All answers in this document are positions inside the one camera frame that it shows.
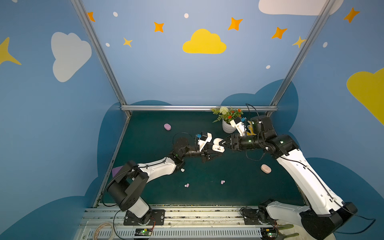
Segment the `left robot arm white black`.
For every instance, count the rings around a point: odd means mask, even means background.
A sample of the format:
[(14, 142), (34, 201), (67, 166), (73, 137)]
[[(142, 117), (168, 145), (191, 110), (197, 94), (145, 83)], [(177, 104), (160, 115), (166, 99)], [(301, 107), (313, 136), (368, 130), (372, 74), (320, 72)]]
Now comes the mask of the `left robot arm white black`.
[(149, 221), (152, 209), (141, 198), (141, 194), (152, 180), (171, 175), (184, 168), (185, 158), (202, 158), (204, 162), (213, 159), (211, 154), (221, 155), (224, 147), (219, 145), (220, 138), (212, 139), (202, 134), (194, 145), (187, 138), (179, 138), (173, 144), (173, 150), (164, 158), (147, 164), (127, 162), (106, 186), (107, 192), (121, 211), (133, 214), (141, 224)]

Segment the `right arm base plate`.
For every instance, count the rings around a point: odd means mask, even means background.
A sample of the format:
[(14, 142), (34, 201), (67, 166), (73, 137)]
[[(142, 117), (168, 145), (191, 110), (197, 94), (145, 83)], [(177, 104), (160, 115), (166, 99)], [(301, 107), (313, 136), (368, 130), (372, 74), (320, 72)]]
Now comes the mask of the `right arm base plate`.
[(277, 221), (272, 219), (266, 210), (241, 208), (240, 214), (242, 215), (245, 225), (271, 225), (277, 224)]

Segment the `pink earbud charging case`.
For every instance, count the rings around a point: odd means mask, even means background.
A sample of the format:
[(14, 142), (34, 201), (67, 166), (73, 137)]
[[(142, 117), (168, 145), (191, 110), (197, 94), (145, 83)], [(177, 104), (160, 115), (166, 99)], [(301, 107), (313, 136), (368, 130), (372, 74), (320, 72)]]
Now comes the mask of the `pink earbud charging case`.
[(270, 174), (270, 173), (272, 172), (272, 169), (271, 169), (269, 166), (265, 165), (265, 164), (262, 164), (262, 165), (261, 165), (261, 170), (262, 170), (265, 174)]

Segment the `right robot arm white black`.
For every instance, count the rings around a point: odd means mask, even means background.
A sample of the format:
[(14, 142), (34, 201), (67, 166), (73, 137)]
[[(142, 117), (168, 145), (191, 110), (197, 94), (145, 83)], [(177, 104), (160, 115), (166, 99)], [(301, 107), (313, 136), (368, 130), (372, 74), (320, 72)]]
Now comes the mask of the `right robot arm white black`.
[(300, 226), (316, 240), (324, 240), (357, 213), (356, 206), (344, 202), (311, 167), (298, 144), (289, 135), (278, 135), (267, 116), (251, 118), (254, 134), (246, 135), (244, 123), (231, 122), (238, 133), (215, 139), (215, 144), (245, 151), (262, 149), (274, 157), (293, 178), (305, 198), (307, 206), (283, 204), (268, 200), (259, 205), (262, 221), (282, 220)]

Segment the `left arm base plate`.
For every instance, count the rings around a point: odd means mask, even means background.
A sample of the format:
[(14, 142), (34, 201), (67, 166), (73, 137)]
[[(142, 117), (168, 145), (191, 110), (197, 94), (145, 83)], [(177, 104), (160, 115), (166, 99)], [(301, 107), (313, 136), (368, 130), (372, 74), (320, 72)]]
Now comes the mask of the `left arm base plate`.
[(163, 226), (165, 221), (165, 210), (150, 209), (143, 217), (138, 218), (130, 211), (126, 212), (124, 219), (124, 226), (149, 226), (155, 224), (155, 226)]

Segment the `white earbud charging case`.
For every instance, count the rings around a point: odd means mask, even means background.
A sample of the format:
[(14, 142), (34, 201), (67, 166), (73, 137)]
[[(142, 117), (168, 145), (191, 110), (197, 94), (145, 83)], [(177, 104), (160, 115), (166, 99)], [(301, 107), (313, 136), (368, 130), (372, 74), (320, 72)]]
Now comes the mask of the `white earbud charging case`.
[(221, 138), (215, 138), (213, 140), (213, 145), (212, 145), (212, 150), (215, 151), (215, 152), (219, 152), (219, 153), (223, 153), (225, 151), (225, 147), (221, 146), (220, 145), (220, 142), (222, 141), (223, 139)]

